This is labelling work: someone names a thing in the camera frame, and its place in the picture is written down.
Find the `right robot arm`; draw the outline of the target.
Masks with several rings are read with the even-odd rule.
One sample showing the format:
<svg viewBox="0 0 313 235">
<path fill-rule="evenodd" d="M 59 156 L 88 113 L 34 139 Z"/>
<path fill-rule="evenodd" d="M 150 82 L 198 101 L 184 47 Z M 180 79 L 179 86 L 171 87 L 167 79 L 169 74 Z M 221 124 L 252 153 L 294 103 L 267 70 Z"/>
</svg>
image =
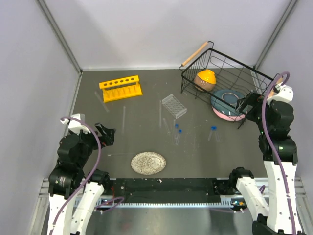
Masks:
<svg viewBox="0 0 313 235">
<path fill-rule="evenodd" d="M 259 148 L 268 177 L 268 196 L 265 200 L 251 171 L 238 167 L 230 174 L 228 188 L 240 193 L 253 223 L 254 235 L 303 235 L 296 209 L 295 172 L 297 147 L 289 135 L 294 120 L 293 107 L 283 101 L 267 101 L 267 97 L 250 92 L 237 101 L 237 109 L 246 106 L 246 115 L 260 130 Z"/>
</svg>

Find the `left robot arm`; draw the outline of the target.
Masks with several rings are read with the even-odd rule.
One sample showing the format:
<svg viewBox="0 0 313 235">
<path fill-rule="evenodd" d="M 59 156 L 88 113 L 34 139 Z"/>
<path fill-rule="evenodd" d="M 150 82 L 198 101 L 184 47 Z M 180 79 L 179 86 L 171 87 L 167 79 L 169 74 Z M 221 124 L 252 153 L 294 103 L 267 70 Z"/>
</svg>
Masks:
<svg viewBox="0 0 313 235">
<path fill-rule="evenodd" d="M 83 168 L 94 150 L 114 143 L 115 129 L 101 123 L 91 131 L 68 120 L 69 134 L 59 142 L 58 161 L 49 176 L 49 235 L 84 235 L 101 194 L 110 191 L 107 172 L 93 167 L 88 176 Z"/>
</svg>

